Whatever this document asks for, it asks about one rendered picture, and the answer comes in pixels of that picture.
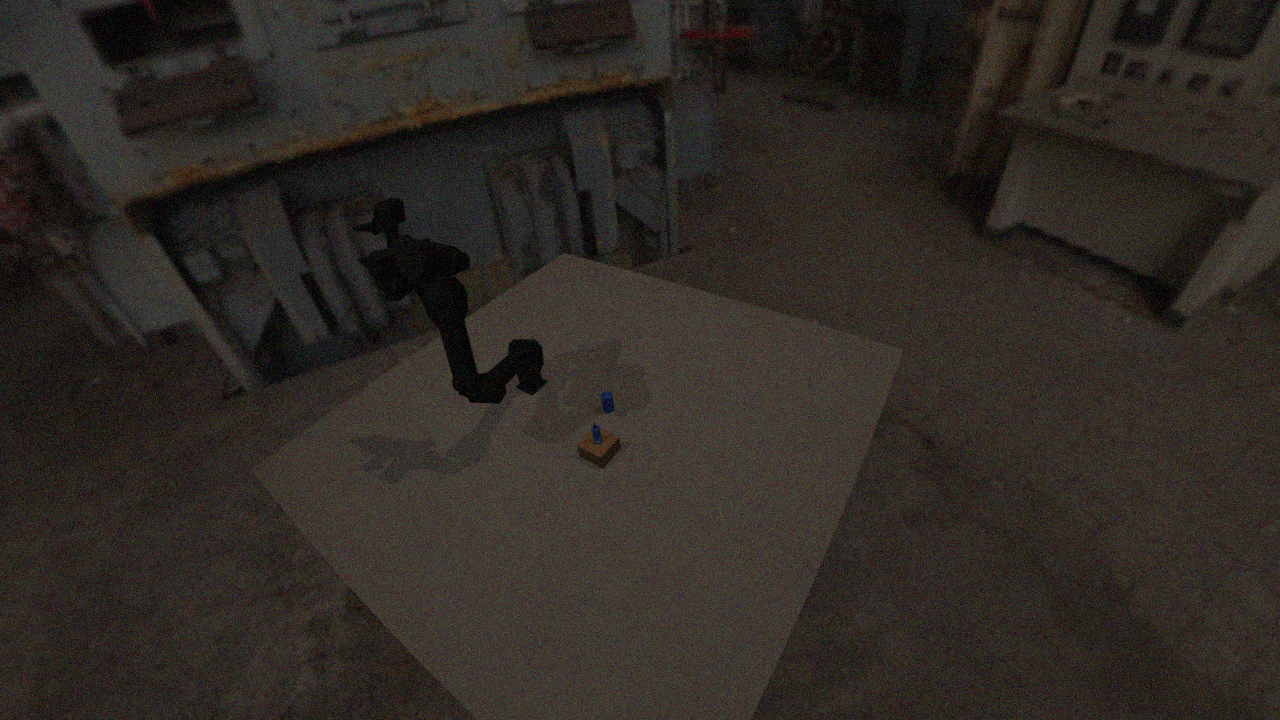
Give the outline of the tan wooden block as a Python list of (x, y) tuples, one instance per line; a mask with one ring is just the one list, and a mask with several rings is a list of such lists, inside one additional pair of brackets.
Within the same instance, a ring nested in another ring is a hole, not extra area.
[(609, 432), (603, 430), (602, 428), (599, 429), (602, 434), (600, 443), (598, 445), (594, 443), (593, 430), (590, 430), (588, 436), (582, 437), (582, 439), (579, 441), (577, 446), (580, 457), (584, 457), (589, 462), (593, 462), (598, 468), (603, 469), (611, 461), (611, 459), (614, 457), (614, 454), (620, 451), (621, 446), (620, 446), (620, 437), (613, 436)]

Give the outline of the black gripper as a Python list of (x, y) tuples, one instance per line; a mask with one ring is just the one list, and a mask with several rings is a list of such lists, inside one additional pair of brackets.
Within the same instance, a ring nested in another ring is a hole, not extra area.
[[(378, 202), (372, 206), (372, 222), (364, 223), (361, 225), (355, 225), (352, 229), (361, 232), (372, 232), (372, 234), (387, 233), (387, 245), (396, 241), (398, 243), (428, 243), (431, 242), (429, 238), (412, 240), (411, 234), (401, 236), (398, 234), (398, 224), (404, 220), (404, 202), (401, 199), (387, 199), (383, 202)], [(358, 263), (369, 268), (369, 258), (360, 258)], [(412, 284), (407, 283), (407, 278), (401, 275), (398, 282), (398, 290), (396, 292), (385, 292), (387, 300), (401, 301), (406, 295), (411, 293), (413, 290)]]

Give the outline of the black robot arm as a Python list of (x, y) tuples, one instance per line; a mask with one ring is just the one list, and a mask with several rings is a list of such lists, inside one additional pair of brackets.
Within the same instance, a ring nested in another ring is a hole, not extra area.
[[(369, 274), (381, 291), (396, 292), (401, 275), (419, 293), (426, 314), (440, 331), (452, 384), (470, 404), (500, 404), (506, 386), (517, 374), (518, 386), (535, 395), (548, 380), (541, 378), (543, 348), (536, 340), (512, 340), (509, 354), (490, 372), (477, 374), (465, 325), (467, 292), (456, 275), (467, 270), (470, 258), (445, 243), (398, 243), (369, 254)], [(444, 275), (444, 277), (443, 277)]]

